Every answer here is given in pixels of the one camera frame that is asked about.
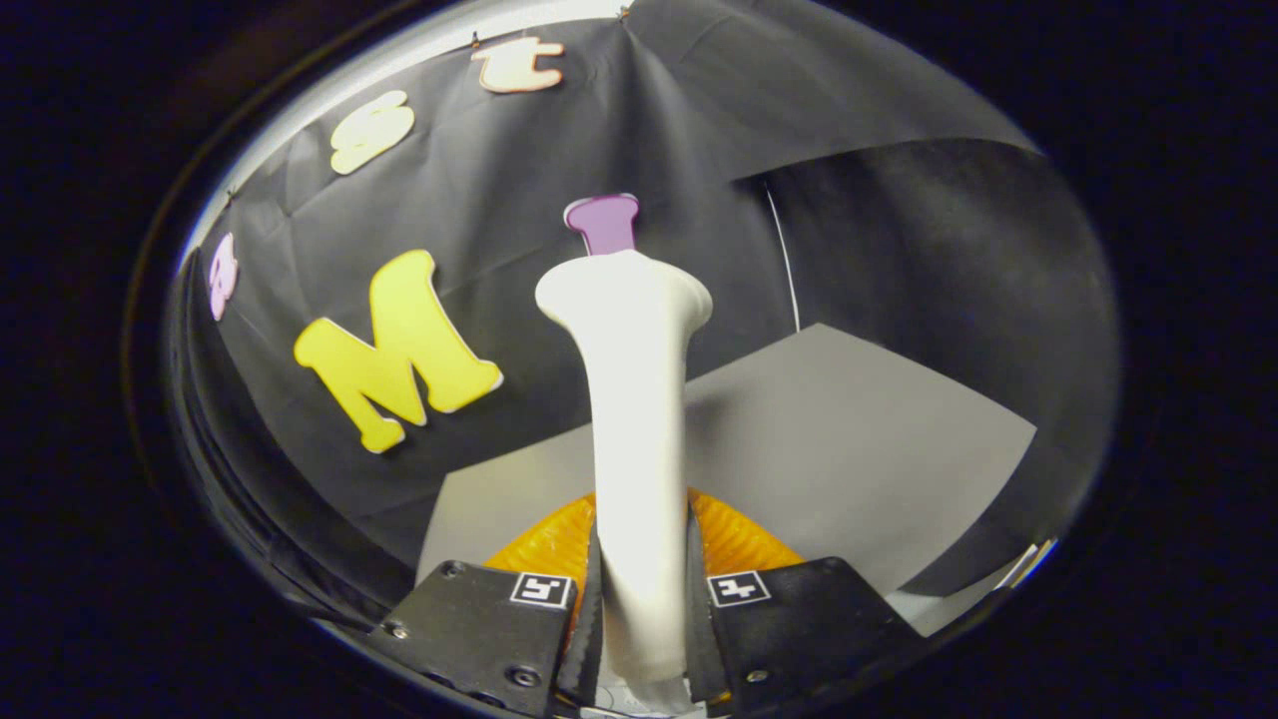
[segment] wrinkled black fabric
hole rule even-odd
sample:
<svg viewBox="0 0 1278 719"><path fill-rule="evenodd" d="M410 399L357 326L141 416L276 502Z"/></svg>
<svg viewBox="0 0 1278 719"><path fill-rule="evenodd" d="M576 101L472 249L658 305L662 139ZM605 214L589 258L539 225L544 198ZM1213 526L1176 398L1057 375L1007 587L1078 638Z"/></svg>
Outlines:
<svg viewBox="0 0 1278 719"><path fill-rule="evenodd" d="M564 207L639 197L639 249L714 298L689 347L695 378L795 331L771 190L803 323L878 341L1038 425L1029 467L979 525L1008 547L1054 531L1098 461L1116 363L1108 277L1081 212L961 83L826 9L783 5L676 13L644 0L625 22L525 31L566 46L539 60L564 72L539 92L483 89L465 47L362 89L275 152L190 258L207 276L234 232L226 314L185 307L203 317L189 329L206 368L190 382L224 406L207 414L210 437L243 446L224 453L244 506L341 584L394 603L447 473L589 421L576 350L533 300L547 269L584 253ZM334 128L389 89L408 93L412 133L335 174ZM369 280L418 248L505 384L454 415L427 407L428 427L404 423L405 441L374 456L293 344L320 317L371 342Z"/></svg>
<svg viewBox="0 0 1278 719"><path fill-rule="evenodd" d="M1100 243L1047 158L910 142L767 183L804 324L881 344L1038 428L984 516L907 589L957 591L1063 531L1109 442L1118 315Z"/></svg>

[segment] white handle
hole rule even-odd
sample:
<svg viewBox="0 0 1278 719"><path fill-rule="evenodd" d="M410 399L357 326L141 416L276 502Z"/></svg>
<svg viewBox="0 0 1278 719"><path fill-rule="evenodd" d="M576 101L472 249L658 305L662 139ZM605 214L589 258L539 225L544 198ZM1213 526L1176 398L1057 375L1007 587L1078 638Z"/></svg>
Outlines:
<svg viewBox="0 0 1278 719"><path fill-rule="evenodd" d="M685 354L709 319L711 294L688 272L625 249L546 272L537 305L573 335L585 363L608 659L631 686L679 678Z"/></svg>

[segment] gray paper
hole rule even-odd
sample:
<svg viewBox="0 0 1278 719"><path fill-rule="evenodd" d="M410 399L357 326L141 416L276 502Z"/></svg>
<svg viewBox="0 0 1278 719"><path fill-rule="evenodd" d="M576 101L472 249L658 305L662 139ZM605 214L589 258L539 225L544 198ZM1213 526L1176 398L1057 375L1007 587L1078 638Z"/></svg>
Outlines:
<svg viewBox="0 0 1278 719"><path fill-rule="evenodd" d="M841 557L886 595L953 544L1007 483L1034 427L824 324L688 384L688 484L804 558ZM452 473L418 581L482 563L592 487L590 427Z"/></svg>

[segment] letter m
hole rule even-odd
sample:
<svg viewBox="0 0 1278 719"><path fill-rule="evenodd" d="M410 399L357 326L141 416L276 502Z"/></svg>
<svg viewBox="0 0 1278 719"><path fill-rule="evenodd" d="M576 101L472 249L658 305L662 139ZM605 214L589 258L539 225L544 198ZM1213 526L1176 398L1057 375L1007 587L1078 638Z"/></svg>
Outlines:
<svg viewBox="0 0 1278 719"><path fill-rule="evenodd" d="M433 273L431 253L414 249L373 275L368 287L373 346L327 317L311 322L293 345L298 364L320 375L369 452L381 455L404 441L404 428L382 418L372 402L426 425L414 369L438 412L455 412L501 387L501 370L477 358L443 313L431 284Z"/></svg>

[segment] purple foam letter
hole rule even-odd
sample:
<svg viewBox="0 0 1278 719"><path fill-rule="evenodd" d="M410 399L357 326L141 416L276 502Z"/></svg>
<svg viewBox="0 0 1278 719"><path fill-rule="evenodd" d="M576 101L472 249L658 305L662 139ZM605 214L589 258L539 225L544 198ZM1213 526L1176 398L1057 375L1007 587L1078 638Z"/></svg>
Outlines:
<svg viewBox="0 0 1278 719"><path fill-rule="evenodd" d="M578 199L564 208L564 223L585 236L588 254L611 254L635 248L634 218L639 199L634 194L603 194Z"/></svg>
<svg viewBox="0 0 1278 719"><path fill-rule="evenodd" d="M208 268L208 307L213 319L221 319L226 310L226 300L235 291L235 276L239 262L235 261L235 238L230 232L222 238L213 253L213 263Z"/></svg>

